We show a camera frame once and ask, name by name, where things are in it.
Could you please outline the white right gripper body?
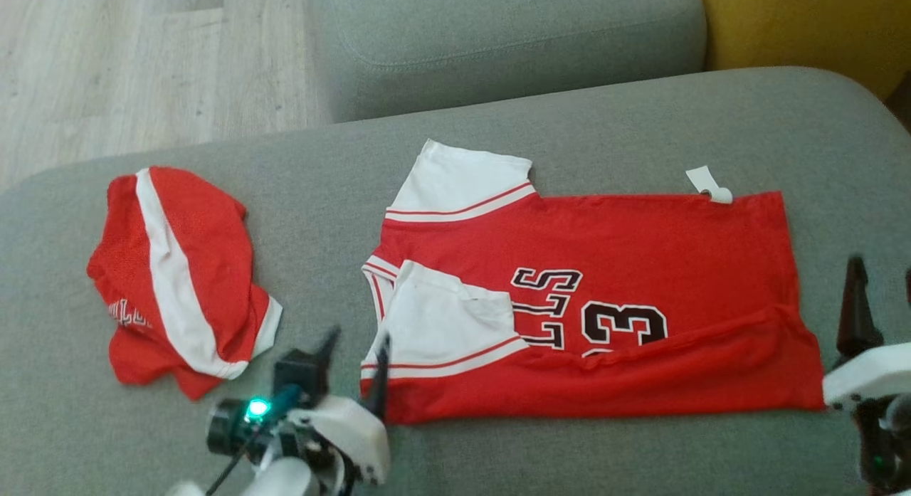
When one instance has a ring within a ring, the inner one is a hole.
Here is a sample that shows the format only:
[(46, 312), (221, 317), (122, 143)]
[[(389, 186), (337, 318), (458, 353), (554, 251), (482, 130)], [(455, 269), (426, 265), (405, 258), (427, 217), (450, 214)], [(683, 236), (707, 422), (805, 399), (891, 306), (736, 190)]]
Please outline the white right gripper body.
[(868, 493), (909, 494), (909, 344), (871, 348), (846, 361), (824, 377), (823, 395), (829, 408), (851, 416)]

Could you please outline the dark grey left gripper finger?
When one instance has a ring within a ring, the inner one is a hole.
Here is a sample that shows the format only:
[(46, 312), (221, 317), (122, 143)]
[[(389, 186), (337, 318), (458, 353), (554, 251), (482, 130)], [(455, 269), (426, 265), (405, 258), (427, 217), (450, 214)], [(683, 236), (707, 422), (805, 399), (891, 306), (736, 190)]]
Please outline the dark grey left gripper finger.
[(325, 337), (322, 338), (321, 344), (319, 344), (316, 352), (313, 354), (315, 357), (317, 376), (321, 386), (329, 386), (328, 373), (332, 365), (333, 351), (337, 346), (341, 333), (341, 327), (335, 325)]
[(390, 350), (391, 338), (389, 334), (384, 333), (381, 338), (376, 357), (373, 379), (371, 379), (370, 389), (365, 396), (365, 408), (370, 411), (379, 421), (385, 422), (387, 411), (387, 396), (390, 369)]

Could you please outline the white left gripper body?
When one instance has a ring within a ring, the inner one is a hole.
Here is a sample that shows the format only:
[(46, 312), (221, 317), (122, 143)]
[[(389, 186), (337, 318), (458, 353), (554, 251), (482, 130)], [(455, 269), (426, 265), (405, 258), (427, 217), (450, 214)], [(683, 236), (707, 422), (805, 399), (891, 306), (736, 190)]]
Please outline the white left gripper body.
[(363, 405), (323, 396), (303, 408), (298, 386), (272, 398), (224, 399), (209, 416), (207, 448), (230, 457), (208, 493), (218, 492), (242, 460), (253, 467), (246, 493), (351, 493), (382, 486), (391, 471), (384, 422)]

